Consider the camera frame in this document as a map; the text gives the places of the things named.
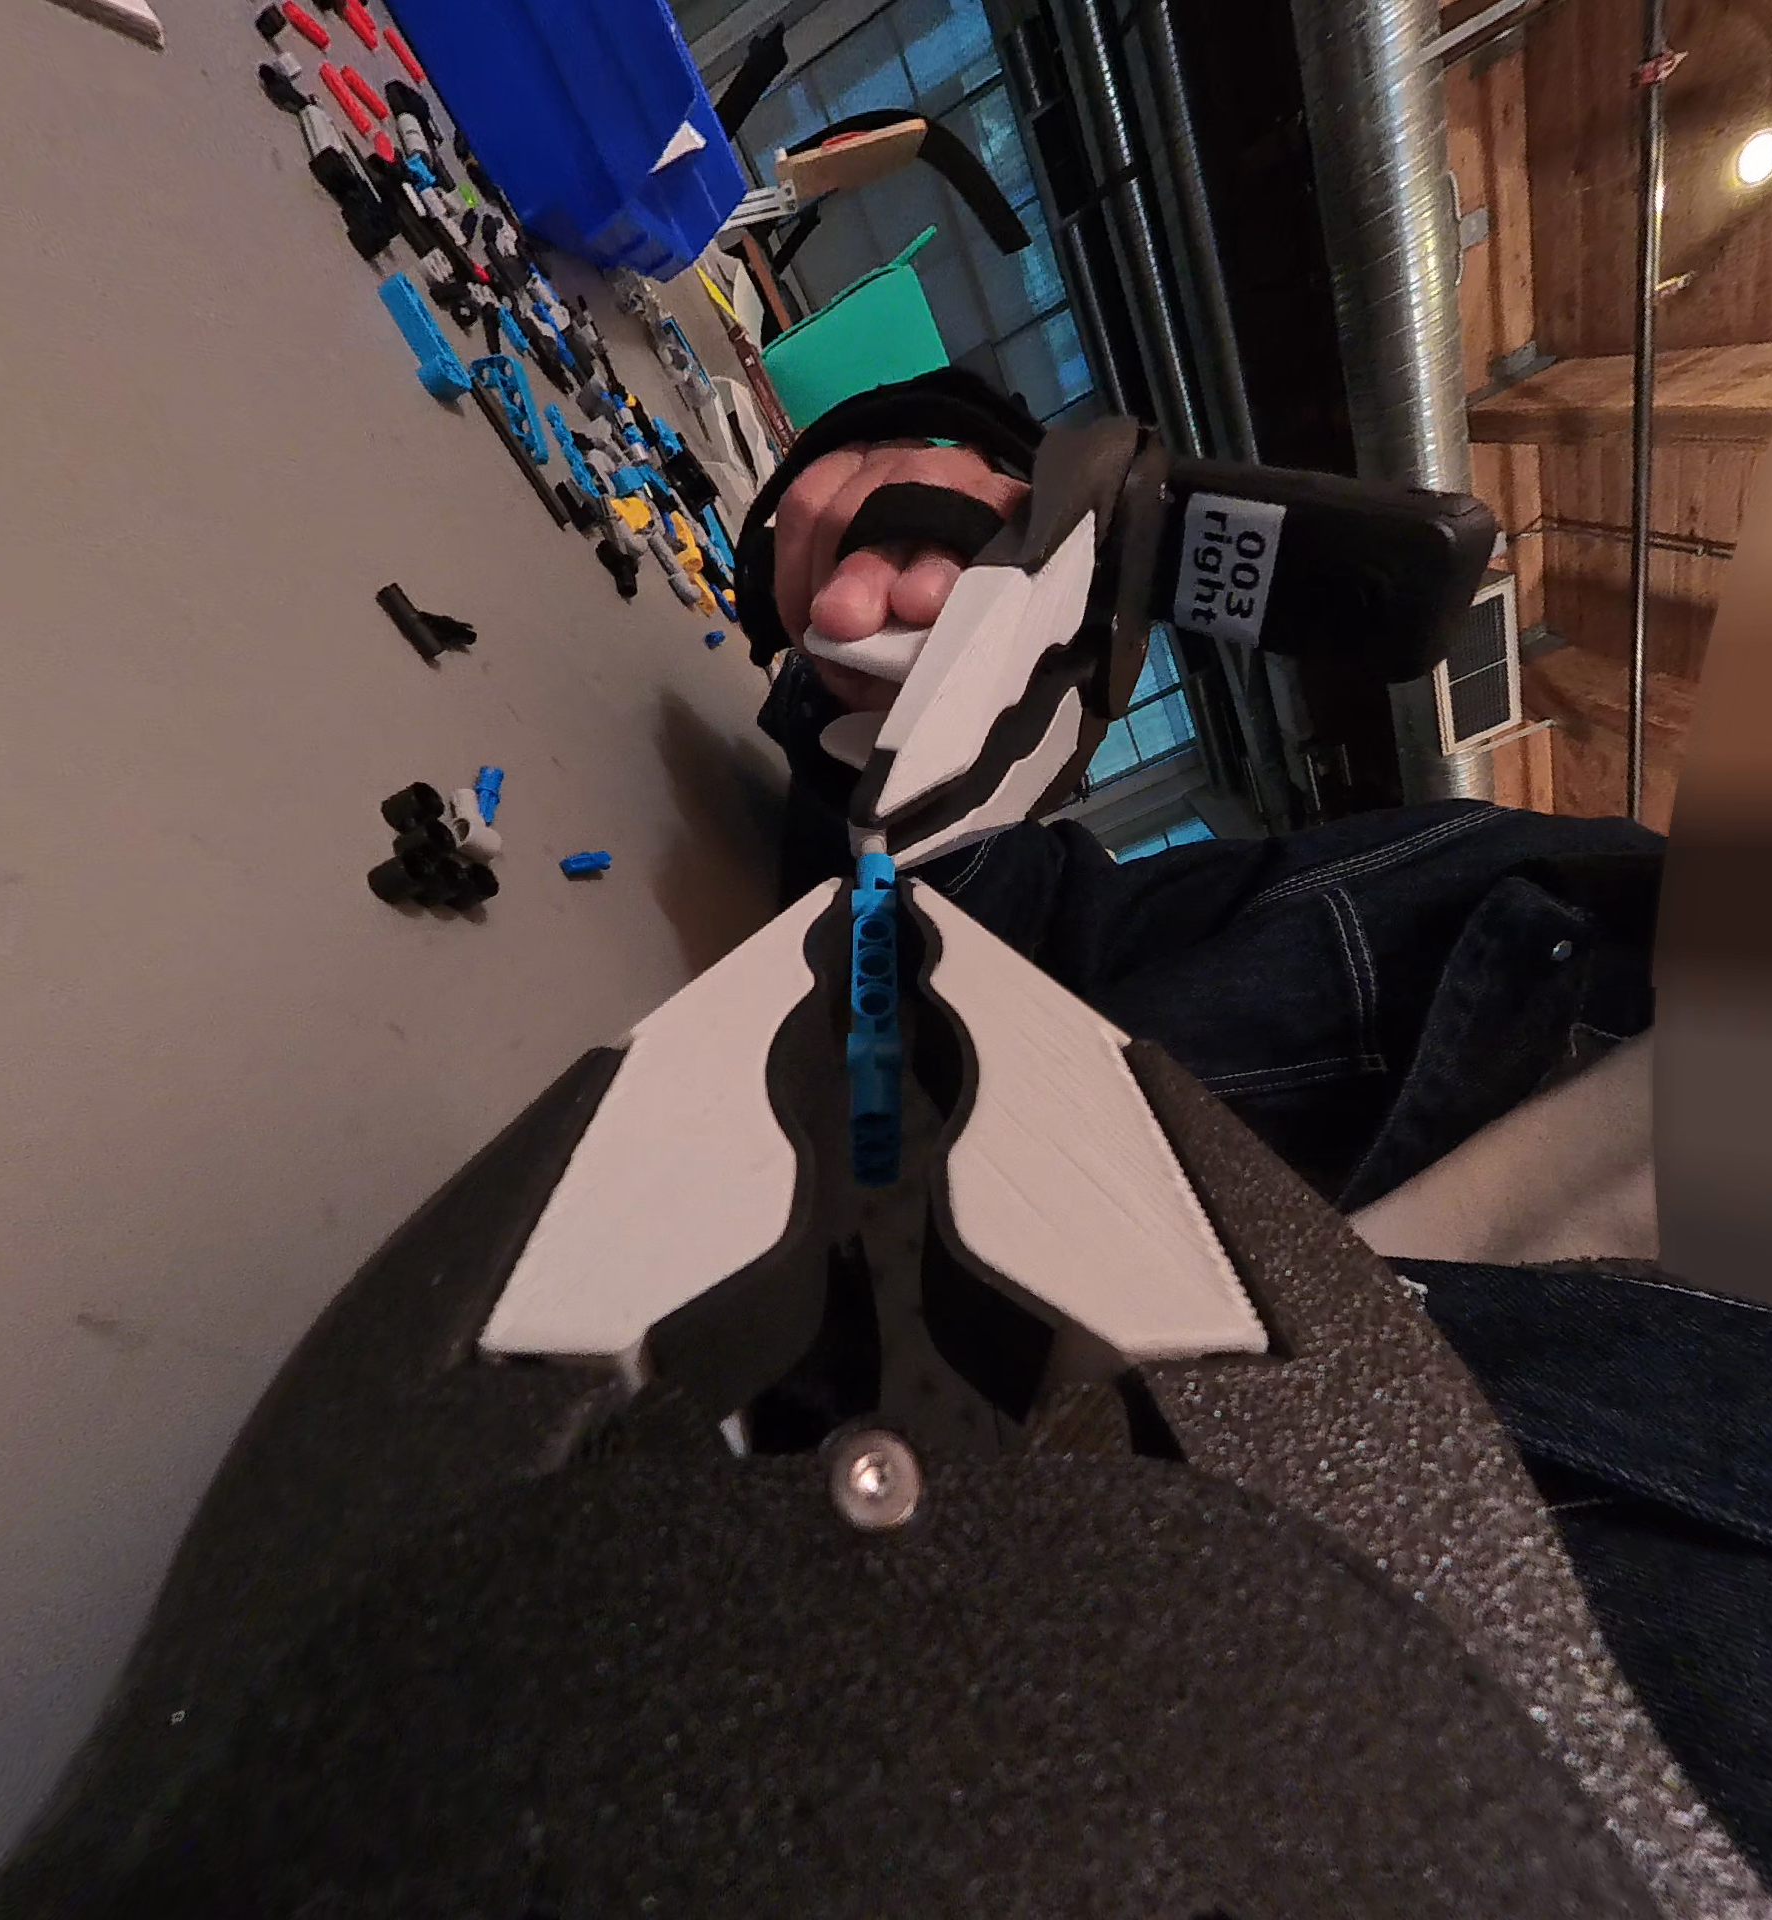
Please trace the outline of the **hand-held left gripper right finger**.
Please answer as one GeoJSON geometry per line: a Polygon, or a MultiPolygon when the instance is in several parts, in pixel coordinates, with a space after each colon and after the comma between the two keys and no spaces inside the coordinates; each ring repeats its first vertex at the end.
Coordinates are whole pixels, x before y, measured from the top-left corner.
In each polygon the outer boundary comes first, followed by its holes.
{"type": "Polygon", "coordinates": [[[896,1416],[1025,1419],[1055,1383],[1265,1357],[1129,1039],[938,889],[903,881],[898,920],[896,1416]]]}

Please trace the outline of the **white wall vent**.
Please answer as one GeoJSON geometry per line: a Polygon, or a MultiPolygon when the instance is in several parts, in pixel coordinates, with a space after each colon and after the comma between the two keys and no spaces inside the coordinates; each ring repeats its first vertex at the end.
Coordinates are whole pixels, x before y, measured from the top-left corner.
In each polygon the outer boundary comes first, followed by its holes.
{"type": "Polygon", "coordinates": [[[1488,749],[1523,723],[1519,585],[1490,570],[1434,669],[1437,732],[1447,757],[1488,749]]]}

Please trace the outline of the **blue plastic bin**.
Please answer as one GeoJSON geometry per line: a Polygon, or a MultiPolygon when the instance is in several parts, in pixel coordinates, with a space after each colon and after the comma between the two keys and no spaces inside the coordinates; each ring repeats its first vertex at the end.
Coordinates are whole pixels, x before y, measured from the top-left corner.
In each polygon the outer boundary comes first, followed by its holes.
{"type": "Polygon", "coordinates": [[[675,281],[747,182],[664,3],[392,3],[522,232],[601,272],[675,281]]]}

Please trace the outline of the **green felt bag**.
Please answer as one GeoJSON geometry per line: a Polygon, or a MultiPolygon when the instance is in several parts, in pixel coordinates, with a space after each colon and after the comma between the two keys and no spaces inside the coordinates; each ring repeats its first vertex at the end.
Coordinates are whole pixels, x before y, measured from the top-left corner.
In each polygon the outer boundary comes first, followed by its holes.
{"type": "Polygon", "coordinates": [[[849,398],[947,370],[950,353],[915,267],[936,234],[930,224],[885,267],[761,347],[790,437],[849,398]]]}

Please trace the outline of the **blue beam brick assembly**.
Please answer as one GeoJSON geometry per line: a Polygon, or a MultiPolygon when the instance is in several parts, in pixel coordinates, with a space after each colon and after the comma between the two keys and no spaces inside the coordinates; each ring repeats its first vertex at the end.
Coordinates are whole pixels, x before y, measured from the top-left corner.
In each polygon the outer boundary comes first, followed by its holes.
{"type": "Polygon", "coordinates": [[[858,856],[849,894],[849,1092],[851,1172],[864,1187],[898,1181],[900,1023],[898,871],[882,847],[858,856]]]}

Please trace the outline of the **silver ventilation duct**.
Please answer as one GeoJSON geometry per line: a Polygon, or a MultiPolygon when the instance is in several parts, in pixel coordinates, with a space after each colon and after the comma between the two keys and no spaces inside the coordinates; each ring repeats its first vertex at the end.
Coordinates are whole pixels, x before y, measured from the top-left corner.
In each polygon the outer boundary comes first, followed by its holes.
{"type": "Polygon", "coordinates": [[[1293,3],[1363,475],[1473,494],[1440,6],[1293,3]]]}

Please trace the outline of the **pile of small brick parts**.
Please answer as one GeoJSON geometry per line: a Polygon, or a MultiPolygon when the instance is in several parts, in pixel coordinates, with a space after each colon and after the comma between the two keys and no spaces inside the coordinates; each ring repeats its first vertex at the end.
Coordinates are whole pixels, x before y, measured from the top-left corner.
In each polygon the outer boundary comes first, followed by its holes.
{"type": "Polygon", "coordinates": [[[710,620],[740,618],[735,549],[690,431],[620,376],[583,266],[650,328],[685,401],[716,412],[706,370],[660,313],[662,281],[601,272],[531,240],[489,179],[390,5],[251,5],[267,102],[303,140],[307,169],[414,359],[420,389],[490,428],[550,521],[592,547],[628,603],[662,570],[710,620]]]}

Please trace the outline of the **person's right hand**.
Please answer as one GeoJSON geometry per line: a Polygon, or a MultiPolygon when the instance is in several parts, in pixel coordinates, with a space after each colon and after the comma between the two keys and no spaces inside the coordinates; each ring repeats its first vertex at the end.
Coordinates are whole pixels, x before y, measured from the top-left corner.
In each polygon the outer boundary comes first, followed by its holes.
{"type": "Polygon", "coordinates": [[[776,606],[794,649],[802,651],[809,633],[855,645],[894,623],[930,629],[944,612],[966,568],[952,551],[896,544],[838,553],[865,500],[898,484],[973,496],[1004,521],[1030,496],[1024,480],[963,446],[845,446],[816,459],[774,521],[776,606]]]}

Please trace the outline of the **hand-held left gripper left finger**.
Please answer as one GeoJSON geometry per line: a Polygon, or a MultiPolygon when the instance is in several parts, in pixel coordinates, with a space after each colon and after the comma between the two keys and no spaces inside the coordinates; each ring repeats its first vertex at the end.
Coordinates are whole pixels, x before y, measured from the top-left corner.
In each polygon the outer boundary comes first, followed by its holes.
{"type": "Polygon", "coordinates": [[[712,1419],[802,1359],[851,1190],[849,897],[814,889],[633,1028],[483,1357],[664,1379],[712,1419]]]}

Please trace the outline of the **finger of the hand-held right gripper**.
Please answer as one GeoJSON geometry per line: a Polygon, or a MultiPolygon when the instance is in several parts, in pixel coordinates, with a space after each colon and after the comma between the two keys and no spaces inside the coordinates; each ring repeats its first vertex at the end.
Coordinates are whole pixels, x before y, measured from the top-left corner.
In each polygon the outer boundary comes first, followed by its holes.
{"type": "Polygon", "coordinates": [[[963,774],[892,814],[889,858],[919,867],[1071,804],[1110,726],[1087,693],[1083,681],[1034,685],[994,719],[963,774]]]}
{"type": "Polygon", "coordinates": [[[1072,645],[1089,612],[1094,521],[1083,516],[1038,568],[975,563],[898,688],[855,793],[855,821],[887,827],[977,760],[994,719],[1039,681],[1083,681],[1072,645]]]}

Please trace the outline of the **person's white shirt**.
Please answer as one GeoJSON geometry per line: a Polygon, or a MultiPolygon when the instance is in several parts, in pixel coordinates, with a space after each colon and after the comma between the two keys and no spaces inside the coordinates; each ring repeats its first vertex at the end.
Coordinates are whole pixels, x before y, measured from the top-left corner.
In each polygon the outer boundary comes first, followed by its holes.
{"type": "Polygon", "coordinates": [[[1660,1257],[1654,1035],[1627,1039],[1351,1212],[1382,1260],[1539,1265],[1660,1257]]]}

